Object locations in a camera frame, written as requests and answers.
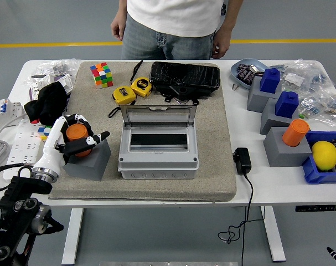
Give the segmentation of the person's left hand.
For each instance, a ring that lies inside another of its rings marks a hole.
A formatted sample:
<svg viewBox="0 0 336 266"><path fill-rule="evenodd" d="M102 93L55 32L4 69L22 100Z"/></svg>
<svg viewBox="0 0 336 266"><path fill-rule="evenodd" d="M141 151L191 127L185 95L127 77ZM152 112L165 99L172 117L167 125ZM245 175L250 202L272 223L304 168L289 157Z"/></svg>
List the person's left hand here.
<svg viewBox="0 0 336 266"><path fill-rule="evenodd" d="M220 28L214 35L211 58L220 59L230 48L232 31Z"/></svg>

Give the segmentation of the person's right hand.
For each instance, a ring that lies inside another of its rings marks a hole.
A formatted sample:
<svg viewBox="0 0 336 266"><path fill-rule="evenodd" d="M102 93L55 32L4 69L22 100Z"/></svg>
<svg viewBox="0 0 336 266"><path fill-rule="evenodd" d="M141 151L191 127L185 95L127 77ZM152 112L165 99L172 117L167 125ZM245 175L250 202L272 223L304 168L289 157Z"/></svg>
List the person's right hand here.
<svg viewBox="0 0 336 266"><path fill-rule="evenodd" d="M110 25L111 34L118 41L123 41L126 21L127 21L126 14L117 14Z"/></svg>

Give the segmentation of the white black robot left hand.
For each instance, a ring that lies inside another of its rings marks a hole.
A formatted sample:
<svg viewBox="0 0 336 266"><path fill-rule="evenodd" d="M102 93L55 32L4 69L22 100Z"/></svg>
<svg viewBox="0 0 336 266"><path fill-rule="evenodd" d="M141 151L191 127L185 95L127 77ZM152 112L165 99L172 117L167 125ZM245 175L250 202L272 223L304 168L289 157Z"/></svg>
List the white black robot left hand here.
<svg viewBox="0 0 336 266"><path fill-rule="evenodd" d="M69 141L66 130L71 125L83 125L89 134L88 137ZM45 142L42 157L33 166L32 177L39 178L48 175L52 179L58 178L61 168L67 164L71 155L94 148L109 135L108 131L95 135L82 115L72 114L59 117Z"/></svg>

